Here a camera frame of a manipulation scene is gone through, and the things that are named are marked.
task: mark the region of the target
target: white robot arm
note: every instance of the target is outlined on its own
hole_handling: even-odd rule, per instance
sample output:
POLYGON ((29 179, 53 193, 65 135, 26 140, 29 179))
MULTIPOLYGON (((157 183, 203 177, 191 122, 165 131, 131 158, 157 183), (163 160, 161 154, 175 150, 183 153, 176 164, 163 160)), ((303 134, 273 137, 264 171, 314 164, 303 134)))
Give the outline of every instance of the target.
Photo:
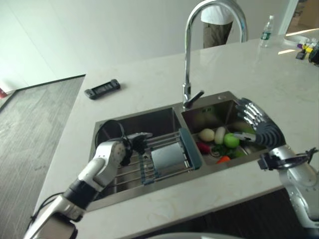
POLYGON ((286 188, 296 215, 304 228, 319 236, 319 174, 309 165, 315 148, 305 154, 295 154, 279 127, 252 101, 242 98, 236 107, 238 116, 248 122, 256 134, 234 133, 245 141, 266 146, 268 153, 258 161, 261 169, 277 169, 286 188))
POLYGON ((143 141, 151 135, 136 133, 101 143, 78 178, 31 225, 24 239, 76 238, 77 230, 70 221, 82 219, 88 205, 115 178, 119 165, 129 163, 133 150, 143 153, 143 141))

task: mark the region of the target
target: person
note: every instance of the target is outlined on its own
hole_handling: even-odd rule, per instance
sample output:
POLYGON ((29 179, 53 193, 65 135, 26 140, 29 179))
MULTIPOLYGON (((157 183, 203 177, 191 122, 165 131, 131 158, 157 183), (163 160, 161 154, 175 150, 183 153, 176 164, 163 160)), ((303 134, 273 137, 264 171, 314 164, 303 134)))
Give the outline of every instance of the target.
POLYGON ((233 14, 225 7, 213 5, 205 8, 201 14, 204 48, 226 44, 233 20, 233 14))

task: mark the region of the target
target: plastic bottle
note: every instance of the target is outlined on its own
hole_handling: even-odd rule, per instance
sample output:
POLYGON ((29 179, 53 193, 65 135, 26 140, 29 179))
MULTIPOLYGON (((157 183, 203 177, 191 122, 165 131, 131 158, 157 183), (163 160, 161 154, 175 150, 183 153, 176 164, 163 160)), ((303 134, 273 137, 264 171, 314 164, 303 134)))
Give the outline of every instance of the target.
POLYGON ((273 32, 273 28, 274 28, 274 16, 270 15, 269 20, 267 24, 265 25, 263 33, 261 34, 261 37, 260 37, 261 47, 269 46, 269 39, 270 39, 271 33, 273 32))

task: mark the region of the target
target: white wall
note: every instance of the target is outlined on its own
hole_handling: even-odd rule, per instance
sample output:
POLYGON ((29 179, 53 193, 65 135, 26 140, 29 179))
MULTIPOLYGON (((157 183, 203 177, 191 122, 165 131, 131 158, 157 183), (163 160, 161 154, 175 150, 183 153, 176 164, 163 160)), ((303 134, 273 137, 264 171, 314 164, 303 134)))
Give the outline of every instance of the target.
MULTIPOLYGON (((237 3, 243 9, 248 25, 248 38, 259 38, 269 15, 274 15, 274 31, 277 35, 285 17, 290 0, 237 0, 237 3)), ((231 33, 227 43, 239 41, 239 27, 236 22, 233 23, 231 33)))
MULTIPOLYGON (((259 37, 269 14, 279 24, 288 1, 238 0, 249 38, 259 37)), ((186 20, 199 2, 0 0, 0 87, 8 91, 90 68, 182 53, 186 20)), ((229 42, 238 41, 238 35, 234 27, 229 42)), ((198 18, 192 49, 201 47, 198 18)))

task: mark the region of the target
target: green vegetable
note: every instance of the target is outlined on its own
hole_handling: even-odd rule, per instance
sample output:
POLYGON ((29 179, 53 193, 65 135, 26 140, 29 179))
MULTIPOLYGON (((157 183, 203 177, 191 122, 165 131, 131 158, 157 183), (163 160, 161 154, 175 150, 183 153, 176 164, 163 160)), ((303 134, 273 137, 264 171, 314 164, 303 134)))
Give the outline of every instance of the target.
POLYGON ((228 133, 224 137, 224 144, 228 148, 236 148, 239 145, 239 139, 234 137, 233 133, 228 133))
POLYGON ((239 150, 236 150, 236 152, 234 153, 235 158, 239 158, 241 156, 245 156, 245 153, 239 150))
POLYGON ((220 155, 226 155, 230 158, 235 158, 235 151, 231 148, 227 148, 223 144, 219 144, 219 145, 213 147, 211 151, 218 152, 220 155))

